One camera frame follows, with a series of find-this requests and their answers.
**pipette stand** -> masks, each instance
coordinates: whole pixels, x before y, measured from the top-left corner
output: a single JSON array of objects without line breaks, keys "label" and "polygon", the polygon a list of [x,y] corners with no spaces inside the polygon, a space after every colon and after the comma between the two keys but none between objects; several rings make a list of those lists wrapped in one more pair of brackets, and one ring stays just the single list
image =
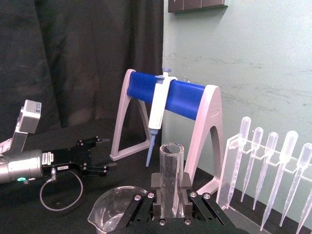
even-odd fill
[{"label": "pipette stand", "polygon": [[[223,210],[226,209],[227,207],[228,194],[229,194],[230,184],[231,184],[232,175],[234,171],[235,155],[238,149],[238,135],[239,134],[227,140],[224,161],[223,161],[223,166],[222,166],[222,172],[221,172],[221,181],[219,184],[218,194],[217,194],[217,199],[216,199],[218,205]],[[247,140],[247,143],[243,150],[243,156],[242,156],[242,160],[241,160],[241,164],[240,164],[240,168],[238,172],[238,177],[236,181],[236,186],[235,186],[235,188],[237,188],[240,191],[242,191],[243,189],[243,182],[244,182],[243,180],[244,180],[245,173],[247,170],[247,163],[250,158],[251,143],[252,142],[250,140]],[[256,155],[254,157],[255,161],[254,161],[254,166],[253,166],[253,170],[251,173],[251,179],[247,187],[247,191],[246,191],[246,194],[248,194],[251,197],[255,196],[256,184],[259,179],[260,169],[264,160],[266,159],[264,155],[264,151],[265,151],[265,146],[260,145],[260,148],[256,152]],[[262,190],[258,198],[258,203],[262,202],[263,204],[266,205],[268,202],[268,198],[269,198],[272,186],[273,186],[273,181],[275,179],[276,171],[277,171],[278,165],[280,164],[279,155],[280,155],[280,152],[275,151],[269,161],[267,176],[264,179]],[[297,170],[296,163],[297,163],[297,158],[291,157],[291,160],[286,164],[286,167],[284,169],[283,178],[284,177],[288,177],[288,178],[282,179],[281,184],[278,189],[277,196],[276,196],[276,198],[278,199],[275,200],[274,206],[273,206],[273,209],[275,209],[276,211],[280,213],[283,213],[283,208],[284,208],[284,204],[286,201],[287,193],[290,190],[290,185],[293,181],[293,177]],[[298,190],[296,191],[292,204],[290,206],[290,209],[292,209],[292,212],[288,212],[286,216],[288,216],[289,218],[293,219],[296,222],[299,222],[300,215],[305,206],[305,202],[307,200],[308,193],[311,190],[311,188],[312,188],[312,165],[309,164],[308,168],[304,171],[304,173],[301,176],[301,181],[300,181]]]},{"label": "pipette stand", "polygon": [[[127,71],[121,91],[112,151],[110,154],[110,158],[113,161],[149,147],[151,136],[148,130],[148,116],[144,102],[152,103],[156,80],[155,76],[152,75],[137,73],[132,69]],[[147,139],[143,143],[119,151],[121,129],[131,98],[138,100]],[[165,109],[195,120],[190,149],[184,169],[184,172],[190,175],[192,183],[207,134],[211,132],[214,154],[214,178],[197,192],[200,195],[215,192],[219,186],[221,165],[223,163],[222,103],[219,87],[215,85],[202,86],[174,80],[170,85]]]},{"label": "pipette stand", "polygon": [[136,99],[136,103],[140,111],[144,130],[145,130],[146,140],[140,144],[137,144],[137,145],[134,145],[134,146],[131,146],[129,148],[119,151],[119,143],[120,143],[122,126],[125,120],[127,108],[129,106],[130,100],[132,99],[131,96],[127,95],[127,90],[128,90],[129,82],[130,82],[130,75],[132,72],[135,72],[135,70],[133,69],[127,70],[125,78],[123,80],[123,84],[122,84],[119,107],[118,107],[118,114],[117,114],[115,131],[114,131],[112,151],[110,154],[110,158],[113,161],[119,160],[126,156],[129,156],[129,155],[132,155],[132,154],[135,154],[137,152],[147,149],[151,141],[151,134],[149,133],[149,130],[148,130],[148,116],[147,116],[145,103],[144,101]]}]

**glass test tube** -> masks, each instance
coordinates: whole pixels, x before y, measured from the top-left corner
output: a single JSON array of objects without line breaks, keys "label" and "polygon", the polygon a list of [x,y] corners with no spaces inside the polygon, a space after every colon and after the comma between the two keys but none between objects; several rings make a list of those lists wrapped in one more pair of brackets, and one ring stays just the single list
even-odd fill
[{"label": "glass test tube", "polygon": [[180,218],[183,215],[182,180],[184,147],[166,143],[160,147],[161,218]]}]

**green indicator light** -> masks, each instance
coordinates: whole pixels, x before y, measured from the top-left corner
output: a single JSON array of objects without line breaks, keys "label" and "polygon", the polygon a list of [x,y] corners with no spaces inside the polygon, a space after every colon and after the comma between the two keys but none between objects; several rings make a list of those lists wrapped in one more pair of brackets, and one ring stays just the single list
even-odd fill
[{"label": "green indicator light", "polygon": [[18,181],[24,181],[24,180],[26,180],[26,178],[24,178],[24,177],[18,178]]}]

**screw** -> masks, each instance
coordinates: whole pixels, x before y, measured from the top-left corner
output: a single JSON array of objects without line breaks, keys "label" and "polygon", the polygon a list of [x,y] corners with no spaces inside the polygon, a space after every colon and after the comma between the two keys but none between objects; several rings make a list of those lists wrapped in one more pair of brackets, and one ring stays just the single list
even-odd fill
[{"label": "screw", "polygon": [[161,219],[161,220],[158,222],[158,224],[159,224],[160,226],[165,226],[165,225],[166,225],[166,220],[165,220],[165,219]]},{"label": "screw", "polygon": [[140,194],[135,195],[135,200],[136,201],[140,201],[142,198],[142,196]]},{"label": "screw", "polygon": [[191,195],[191,197],[196,197],[197,196],[197,194],[195,192],[191,192],[190,195]]},{"label": "screw", "polygon": [[204,193],[203,196],[205,199],[210,199],[210,197],[211,197],[211,195],[209,193]]},{"label": "screw", "polygon": [[192,223],[192,221],[189,218],[186,218],[184,220],[185,225],[190,226],[190,224]]},{"label": "screw", "polygon": [[148,194],[147,194],[147,197],[148,197],[148,198],[153,198],[153,197],[154,197],[154,193],[148,193]]}]

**white micropipette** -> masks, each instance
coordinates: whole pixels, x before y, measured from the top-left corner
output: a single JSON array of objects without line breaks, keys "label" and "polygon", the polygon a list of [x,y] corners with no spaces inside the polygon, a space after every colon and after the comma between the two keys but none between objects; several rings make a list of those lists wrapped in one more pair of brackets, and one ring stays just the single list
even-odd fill
[{"label": "white micropipette", "polygon": [[258,197],[259,197],[261,189],[262,189],[263,181],[264,181],[265,175],[267,173],[267,169],[268,169],[270,159],[271,159],[272,155],[274,154],[274,151],[276,148],[277,140],[278,140],[278,134],[277,133],[272,132],[269,134],[267,144],[266,144],[265,150],[264,150],[265,159],[264,159],[264,162],[263,162],[263,165],[261,168],[259,180],[258,180],[257,187],[255,190],[254,201],[253,201],[253,210],[255,209],[255,204],[258,201]]},{"label": "white micropipette", "polygon": [[247,186],[249,184],[250,176],[252,174],[252,170],[253,170],[253,166],[254,166],[254,157],[255,157],[258,149],[260,148],[262,136],[263,136],[263,129],[260,127],[257,127],[253,133],[253,141],[252,141],[252,146],[251,146],[252,152],[250,153],[250,158],[249,158],[247,171],[246,171],[246,175],[245,175],[245,179],[244,179],[243,193],[242,193],[242,197],[240,199],[240,202],[242,202],[244,199],[244,195],[245,195]]},{"label": "white micropipette", "polygon": [[297,168],[296,168],[297,171],[296,171],[296,174],[293,178],[291,188],[290,188],[288,195],[287,195],[287,199],[286,199],[284,210],[283,210],[282,219],[281,219],[281,222],[279,224],[280,227],[282,226],[284,218],[286,217],[286,214],[289,210],[289,207],[291,206],[291,204],[293,202],[293,197],[294,197],[296,190],[298,188],[301,176],[302,176],[303,172],[308,168],[311,158],[312,158],[312,144],[306,143],[303,145],[299,159],[297,161]]},{"label": "white micropipette", "polygon": [[155,138],[162,125],[170,83],[174,79],[177,80],[176,77],[169,76],[169,72],[171,72],[170,68],[163,68],[163,75],[156,76],[157,82],[155,84],[150,120],[148,123],[151,133],[151,142],[147,153],[146,167],[150,164]]},{"label": "white micropipette", "polygon": [[230,184],[230,190],[229,190],[229,194],[228,194],[227,208],[229,208],[230,202],[231,202],[232,197],[233,197],[235,184],[236,184],[236,180],[237,180],[237,175],[238,175],[238,170],[239,170],[239,166],[240,166],[240,161],[242,159],[244,146],[247,143],[248,133],[249,133],[249,129],[250,129],[250,123],[251,123],[251,119],[248,116],[246,116],[246,117],[243,117],[242,122],[240,124],[240,130],[239,130],[239,135],[238,135],[238,149],[237,149],[237,154],[236,154],[236,159],[235,159],[235,165],[234,165],[232,180],[231,180],[231,184]]},{"label": "white micropipette", "polygon": [[263,214],[260,231],[262,231],[263,226],[270,215],[271,209],[274,204],[274,200],[277,195],[279,184],[281,183],[281,180],[283,177],[284,168],[286,164],[291,160],[293,149],[294,149],[294,146],[296,145],[297,139],[298,139],[298,133],[296,131],[287,132],[281,153],[279,155],[279,166],[277,169],[277,173],[276,173],[272,191],[269,197],[269,201]]},{"label": "white micropipette", "polygon": [[296,231],[296,234],[299,234],[300,232],[300,229],[302,228],[304,222],[306,221],[307,217],[309,216],[309,213],[311,211],[311,208],[312,208],[312,189],[310,191],[310,194],[308,196],[308,199],[306,201],[306,204],[304,205],[304,208],[302,210],[302,213],[301,213],[301,217],[300,217],[300,221],[299,221],[299,224],[298,224],[298,228],[297,228],[297,231]]}]

